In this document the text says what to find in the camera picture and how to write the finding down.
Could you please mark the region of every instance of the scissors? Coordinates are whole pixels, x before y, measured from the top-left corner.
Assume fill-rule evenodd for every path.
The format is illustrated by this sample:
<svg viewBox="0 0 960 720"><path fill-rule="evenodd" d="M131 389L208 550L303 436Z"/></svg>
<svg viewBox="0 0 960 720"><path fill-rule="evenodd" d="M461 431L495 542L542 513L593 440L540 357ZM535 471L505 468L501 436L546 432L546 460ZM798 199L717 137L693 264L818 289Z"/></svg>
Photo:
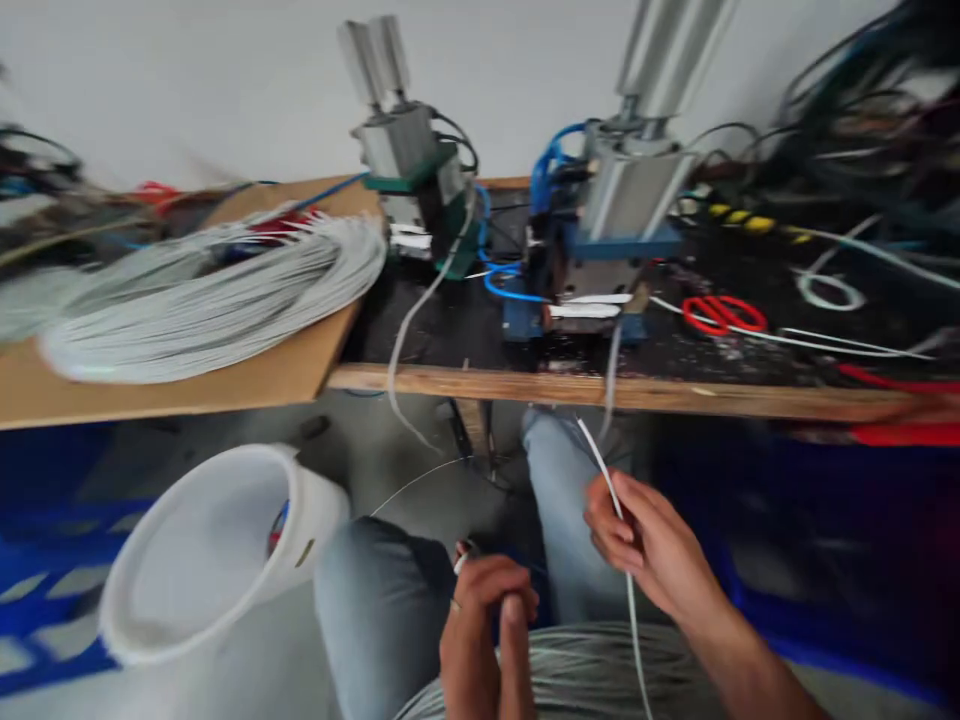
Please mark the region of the scissors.
<svg viewBox="0 0 960 720"><path fill-rule="evenodd" d="M767 319L762 312L750 303L729 295L688 297L681 307L687 323L707 335L729 335L731 328L750 332L767 331Z"/></svg>

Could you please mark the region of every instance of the blue jeans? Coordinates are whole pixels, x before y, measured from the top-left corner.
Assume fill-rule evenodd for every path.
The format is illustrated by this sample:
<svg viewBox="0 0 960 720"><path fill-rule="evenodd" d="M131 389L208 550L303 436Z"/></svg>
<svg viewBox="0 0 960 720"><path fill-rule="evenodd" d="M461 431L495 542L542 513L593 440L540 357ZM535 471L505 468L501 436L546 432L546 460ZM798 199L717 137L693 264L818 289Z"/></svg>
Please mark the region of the blue jeans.
<svg viewBox="0 0 960 720"><path fill-rule="evenodd" d="M579 431L534 409L523 427L558 622L626 621L623 575L600 557L583 520L584 491L598 471ZM360 518L334 537L314 590L344 720L392 718L439 675L455 584L437 541L374 518ZM641 608L641 614L656 611Z"/></svg>

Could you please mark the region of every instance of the plastic bucket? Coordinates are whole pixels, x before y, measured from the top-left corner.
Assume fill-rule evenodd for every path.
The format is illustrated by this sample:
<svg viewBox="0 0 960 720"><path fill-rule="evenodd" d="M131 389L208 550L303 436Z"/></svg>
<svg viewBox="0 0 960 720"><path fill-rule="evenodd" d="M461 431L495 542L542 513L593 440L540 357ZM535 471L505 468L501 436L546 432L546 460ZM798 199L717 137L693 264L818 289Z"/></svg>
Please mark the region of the plastic bucket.
<svg viewBox="0 0 960 720"><path fill-rule="evenodd" d="M293 448L242 445L184 475L130 534L104 586L100 632L123 665L172 660L308 580L350 515L346 493ZM268 556L268 538L289 501Z"/></svg>

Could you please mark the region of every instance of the concrete floor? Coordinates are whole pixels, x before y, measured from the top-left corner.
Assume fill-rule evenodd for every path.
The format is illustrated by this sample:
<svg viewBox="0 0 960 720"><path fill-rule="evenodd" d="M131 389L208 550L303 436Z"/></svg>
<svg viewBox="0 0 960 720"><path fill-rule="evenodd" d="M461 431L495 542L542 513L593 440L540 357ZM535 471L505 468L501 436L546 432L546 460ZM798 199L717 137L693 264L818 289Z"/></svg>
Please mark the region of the concrete floor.
<svg viewBox="0 0 960 720"><path fill-rule="evenodd" d="M438 399L401 396L400 402L408 418L442 448L443 458L399 424L385 396L328 391L310 405L126 423L81 496L88 501L156 497L223 450L287 442L301 448L303 464L347 488L354 515L367 514L404 483L456 456L449 426L436 412ZM497 403L501 452L517 447L523 410L519 403ZM313 437L313 421L321 415L333 425ZM522 465L515 463L511 470L522 472ZM491 528L503 505L501 492L455 463L411 486L380 516L452 548L469 532ZM333 720L339 712L328 675L307 585L254 609L208 653L10 697L0 701L0 720ZM815 670L801 669L800 675L838 719L938 717L866 683Z"/></svg>

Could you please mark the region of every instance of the black work surface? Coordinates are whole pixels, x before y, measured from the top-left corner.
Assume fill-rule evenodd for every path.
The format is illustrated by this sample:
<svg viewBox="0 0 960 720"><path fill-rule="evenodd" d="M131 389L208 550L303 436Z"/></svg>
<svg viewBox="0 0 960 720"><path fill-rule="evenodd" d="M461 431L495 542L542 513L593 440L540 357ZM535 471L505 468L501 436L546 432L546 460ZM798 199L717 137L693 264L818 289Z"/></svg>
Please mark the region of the black work surface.
<svg viewBox="0 0 960 720"><path fill-rule="evenodd" d="M504 231L489 233L491 250L513 251L506 235L523 237L527 209L497 212L496 208L523 203L526 192L491 194L494 222ZM715 225L678 227L684 235L679 257L682 266L707 279L714 294L732 295L755 305L767 316L770 332L799 328L904 350L939 328L957 324L960 294L941 290L855 250L838 253L821 272L841 277L859 289L867 297L867 304L855 312L834 312L807 304L796 289L792 268L808 267L831 246L830 241L797 245L780 235L748 236ZM476 272L482 269L478 263ZM644 278L656 296L676 306L684 296L671 274L669 269L649 267ZM389 363L400 323L435 277L436 271L425 263L388 262L365 301L341 362ZM400 362L528 373L604 373L608 339L575 336L507 343L503 341L501 314L500 300L484 288L481 278L446 281L414 317ZM681 316L656 305L647 308L644 319L649 338L636 347L621 349L620 377L740 385L858 386L832 370L831 357L895 379L960 377L956 342L934 351L940 358L934 362L831 356L742 335L706 337L689 328ZM834 344L816 338L798 339Z"/></svg>

